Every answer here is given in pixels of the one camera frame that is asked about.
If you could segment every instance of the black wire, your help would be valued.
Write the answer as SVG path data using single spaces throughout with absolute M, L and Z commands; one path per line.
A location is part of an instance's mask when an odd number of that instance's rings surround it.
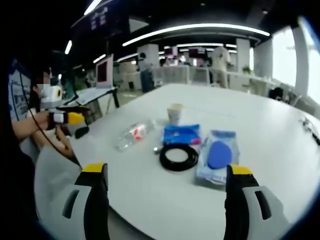
M 171 161 L 167 158 L 166 153 L 171 149 L 180 149 L 188 154 L 188 158 L 183 162 Z M 194 167 L 198 162 L 198 153 L 187 144 L 168 144 L 165 145 L 160 152 L 161 165 L 170 171 L 182 172 Z
M 39 126 L 37 120 L 35 119 L 35 116 L 34 116 L 33 112 L 32 112 L 31 109 L 30 109 L 30 106 L 29 106 L 29 101 L 28 101 L 28 98 L 27 98 L 27 95 L 26 95 L 26 92 L 25 92 L 25 89 L 24 89 L 24 86 L 23 86 L 23 83 L 22 83 L 22 74 L 21 74 L 20 71 L 19 71 L 19 75 L 20 75 L 20 83 L 21 83 L 21 88 L 22 88 L 22 93 L 23 93 L 23 96 L 24 96 L 24 100 L 25 100 L 25 102 L 26 102 L 27 109 L 28 109 L 28 111 L 30 111 L 31 116 L 32 116 L 32 118 L 33 118 L 36 126 L 39 128 L 39 131 L 42 133 L 42 135 L 49 141 L 49 143 L 52 145 L 52 147 L 53 147 L 58 153 L 60 153 L 62 156 L 64 156 L 63 153 L 52 143 L 52 141 L 50 141 L 50 139 L 47 137 L 47 135 L 44 133 L 44 131 L 43 131 L 43 130 L 41 129 L 41 127 Z

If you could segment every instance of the ceiling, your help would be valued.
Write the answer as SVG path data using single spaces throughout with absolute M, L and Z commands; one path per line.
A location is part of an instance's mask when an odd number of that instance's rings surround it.
M 94 37 L 78 37 L 73 39 L 70 27 L 79 20 L 92 0 L 54 0 L 46 7 L 45 12 L 33 10 L 37 24 L 42 23 L 44 27 L 41 34 L 36 35 L 45 41 L 47 50 L 54 50 L 54 58 L 50 63 L 57 71 L 63 71 L 64 65 L 74 67 L 84 65 L 89 67 L 92 61 L 107 51 L 107 40 L 102 34 Z M 226 23 L 236 24 L 260 29 L 269 33 L 295 24 L 297 9 L 302 9 L 300 5 L 289 0 L 118 0 L 121 9 L 137 20 L 147 22 L 149 25 L 133 33 L 124 32 L 113 36 L 108 41 L 109 53 L 114 53 L 114 58 L 132 54 L 136 48 L 146 43 L 159 44 L 159 49 L 167 45 L 183 43 L 228 43 L 235 44 L 236 38 L 231 33 L 250 36 L 258 40 L 251 39 L 252 45 L 259 41 L 268 39 L 256 33 L 243 33 L 237 30 L 216 30 L 216 29 L 188 29 L 178 32 L 164 33 L 153 36 L 137 43 L 122 47 L 128 40 L 140 35 L 150 33 L 167 27 L 195 24 L 195 23 Z M 35 26 L 35 22 L 24 22 Z M 64 55 L 68 41 L 72 39 L 72 48 L 69 55 Z

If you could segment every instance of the computer monitor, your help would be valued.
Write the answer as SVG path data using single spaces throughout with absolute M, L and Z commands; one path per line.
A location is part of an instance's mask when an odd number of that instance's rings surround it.
M 114 55 L 107 57 L 105 60 L 99 61 L 95 66 L 96 71 L 96 87 L 112 88 L 113 87 L 113 71 L 114 71 Z

